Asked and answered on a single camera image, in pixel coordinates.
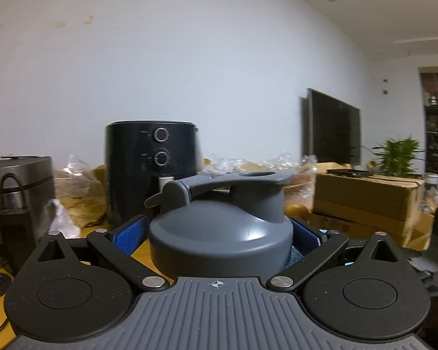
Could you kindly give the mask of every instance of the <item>green plant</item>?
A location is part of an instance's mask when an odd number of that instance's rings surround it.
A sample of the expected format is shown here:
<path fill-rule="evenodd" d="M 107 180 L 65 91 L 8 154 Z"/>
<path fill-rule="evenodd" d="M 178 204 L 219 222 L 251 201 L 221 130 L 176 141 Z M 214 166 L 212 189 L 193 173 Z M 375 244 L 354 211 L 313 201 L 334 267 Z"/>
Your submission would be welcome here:
<path fill-rule="evenodd" d="M 413 173 L 411 169 L 412 161 L 416 158 L 416 153 L 421 153 L 417 140 L 411 137 L 396 141 L 388 138 L 373 150 L 382 150 L 375 153 L 379 160 L 379 167 L 388 176 L 405 177 Z"/>

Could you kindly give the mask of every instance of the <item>wall-mounted tv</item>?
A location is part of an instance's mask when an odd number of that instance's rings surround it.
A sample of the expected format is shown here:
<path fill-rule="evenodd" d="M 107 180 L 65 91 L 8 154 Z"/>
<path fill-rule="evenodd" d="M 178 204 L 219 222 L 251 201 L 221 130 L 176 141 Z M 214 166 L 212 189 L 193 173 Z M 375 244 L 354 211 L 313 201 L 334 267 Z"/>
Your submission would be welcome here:
<path fill-rule="evenodd" d="M 318 162 L 360 164 L 360 109 L 308 88 L 302 124 L 303 154 Z"/>

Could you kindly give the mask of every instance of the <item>peeling paint patch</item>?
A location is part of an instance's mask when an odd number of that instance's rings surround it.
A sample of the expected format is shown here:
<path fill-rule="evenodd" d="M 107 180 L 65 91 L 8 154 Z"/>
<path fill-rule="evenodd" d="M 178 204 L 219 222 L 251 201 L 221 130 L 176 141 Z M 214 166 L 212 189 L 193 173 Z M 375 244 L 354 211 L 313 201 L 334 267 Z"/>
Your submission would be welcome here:
<path fill-rule="evenodd" d="M 92 20 L 93 20 L 94 16 L 89 16 L 88 20 L 83 22 L 85 25 L 91 25 L 92 24 Z"/>

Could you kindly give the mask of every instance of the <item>black handle loop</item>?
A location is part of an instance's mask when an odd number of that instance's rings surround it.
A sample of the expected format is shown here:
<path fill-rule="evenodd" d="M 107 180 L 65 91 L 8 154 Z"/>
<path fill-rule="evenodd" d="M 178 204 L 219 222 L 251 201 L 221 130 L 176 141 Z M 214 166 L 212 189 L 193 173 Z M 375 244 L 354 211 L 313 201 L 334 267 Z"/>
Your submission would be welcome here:
<path fill-rule="evenodd" d="M 3 175 L 2 180 L 0 181 L 0 209 L 2 211 L 6 210 L 5 200 L 3 199 L 3 185 L 5 184 L 5 180 L 10 178 L 14 179 L 18 183 L 18 188 L 20 189 L 21 193 L 21 201 L 23 202 L 23 210 L 27 210 L 26 196 L 24 195 L 23 184 L 21 183 L 20 179 L 18 179 L 18 177 L 11 172 Z"/>

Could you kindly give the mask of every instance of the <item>white wall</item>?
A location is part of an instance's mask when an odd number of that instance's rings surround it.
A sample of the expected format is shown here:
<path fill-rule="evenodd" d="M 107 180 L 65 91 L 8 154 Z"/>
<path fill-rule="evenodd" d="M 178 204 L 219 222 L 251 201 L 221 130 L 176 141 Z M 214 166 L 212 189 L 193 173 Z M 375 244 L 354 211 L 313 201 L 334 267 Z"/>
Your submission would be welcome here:
<path fill-rule="evenodd" d="M 298 97 L 364 126 L 367 64 L 302 0 L 0 0 L 0 155 L 97 165 L 108 123 L 165 119 L 194 122 L 205 155 L 299 156 Z"/>
<path fill-rule="evenodd" d="M 438 66 L 438 55 L 373 63 L 374 90 L 366 109 L 365 146 L 376 146 L 388 137 L 404 139 L 410 135 L 425 148 L 424 98 L 418 67 L 429 66 Z M 425 163 L 417 160 L 414 167 L 423 172 Z"/>

